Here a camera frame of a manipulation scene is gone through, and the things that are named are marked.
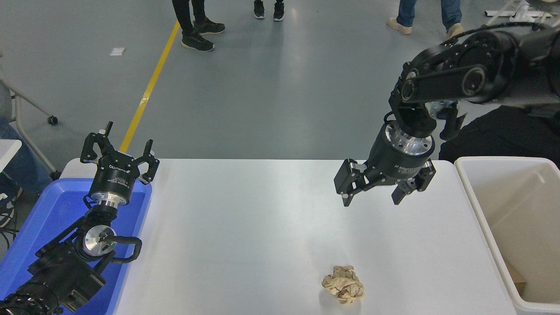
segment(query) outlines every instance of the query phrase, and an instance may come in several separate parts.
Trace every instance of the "sneaker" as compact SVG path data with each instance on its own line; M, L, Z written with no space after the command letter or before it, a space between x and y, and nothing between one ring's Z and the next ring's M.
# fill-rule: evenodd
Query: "sneaker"
M255 17L258 18L259 20L262 20L264 18L264 5L263 5L263 0L255 0L255 10L253 11L255 14Z
M461 26L461 23L455 23L447 30L447 34L445 35L445 40L448 40L455 35L464 33L464 31L465 29Z
M277 1L274 4L274 20L282 21L284 20L284 2Z
M404 35L408 35L412 33L412 27L407 27L407 26L403 26L401 24L399 24L396 21L396 17L389 17L389 20L387 20L387 26L394 29L394 30L398 30L399 32L403 33Z
M226 26L222 23L214 23L206 18L206 21L202 25L198 25L198 23L194 22L194 31L201 34L201 35L212 35L212 34L219 34L222 33Z
M214 43L205 40L199 33L190 34L188 36L183 35L181 45L183 45L184 48L196 49L199 52L211 52L216 47Z
M17 187L16 191L17 193L12 198L12 200L8 201L8 203L5 206L0 207L0 228L5 227L6 225L8 225L8 223L10 223L10 221L13 220L13 215L16 210L14 206L16 205L17 199L20 197L21 193L24 190L21 187Z

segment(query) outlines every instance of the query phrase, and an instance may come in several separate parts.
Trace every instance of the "blue tray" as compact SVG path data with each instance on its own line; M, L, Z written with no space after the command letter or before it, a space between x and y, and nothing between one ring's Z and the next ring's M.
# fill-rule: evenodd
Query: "blue tray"
M92 179L64 178L46 187L0 263L0 300L31 278L27 268L37 260L35 252L85 214L87 207L82 198L90 190L91 182ZM118 208L118 217L111 223L117 235L138 236L151 193L151 185L136 181L130 203ZM133 249L133 245L118 244L115 256L129 257ZM128 264L110 263L101 273L107 281L105 286L75 314L112 314L127 269Z

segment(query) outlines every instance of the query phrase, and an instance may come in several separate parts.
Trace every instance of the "person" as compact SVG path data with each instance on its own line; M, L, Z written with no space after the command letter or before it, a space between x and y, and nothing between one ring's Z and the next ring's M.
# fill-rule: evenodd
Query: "person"
M411 34L416 1L400 0L399 14L397 17L390 17L387 25L405 35ZM441 22L446 30L445 40L465 31L461 26L462 16L459 0L441 0Z
M560 168L560 118L539 118L517 107L501 106L444 142L440 160L462 156L528 156L546 158Z
M194 23L190 21L189 0L173 0L173 9L183 30L181 45L200 52L210 52L216 47L213 42L202 35L222 33L226 27L222 23L214 23L206 17L204 0L190 0L193 5Z
M254 13L255 17L259 20L264 18L264 4L263 0L255 0L254 2ZM282 21L284 20L284 0L276 0L274 4L274 21Z
M3 118L0 118L0 138L21 141L21 148L0 173L0 194L4 197L0 200L0 228L3 228L13 218L22 191L39 194L52 179L25 140Z

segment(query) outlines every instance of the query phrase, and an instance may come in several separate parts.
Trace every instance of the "gray floor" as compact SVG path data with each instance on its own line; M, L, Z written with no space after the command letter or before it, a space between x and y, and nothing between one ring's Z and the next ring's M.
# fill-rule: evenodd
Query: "gray floor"
M282 22L273 4L257 20L250 0L207 1L226 31L207 37L210 53L175 38L129 154L151 138L159 158L363 160L402 64L445 36L439 1L418 3L409 36L385 25L396 0L286 0ZM463 0L463 25L477 28L502 5ZM4 0L0 21L7 78L60 121L27 106L24 125L62 170L109 120L120 146L175 15L171 1ZM113 47L126 51L110 57ZM468 119L489 110L465 109Z

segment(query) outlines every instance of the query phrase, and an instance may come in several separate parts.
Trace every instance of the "cable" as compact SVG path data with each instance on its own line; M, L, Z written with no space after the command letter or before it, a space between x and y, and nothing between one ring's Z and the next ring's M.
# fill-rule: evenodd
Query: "cable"
M10 240L8 239L8 237L4 234L4 231L0 230L0 234L4 237L4 239L6 240L6 247L7 249L10 249Z
M383 122L384 123L388 123L389 121L387 119L389 119L389 116L393 115L393 111L388 112L384 117L383 117Z
M14 211L14 216L15 216L15 218L16 218L16 220L17 220L17 211ZM2 231L2 232L8 232L8 233L10 233L10 234L12 235L12 242L16 239L16 236L17 236L16 234L19 232L19 230L16 229L16 220L15 220L14 218L10 218L10 221L8 222L8 224L12 223L13 229L9 229L9 228L6 228L6 227L0 228L0 231Z

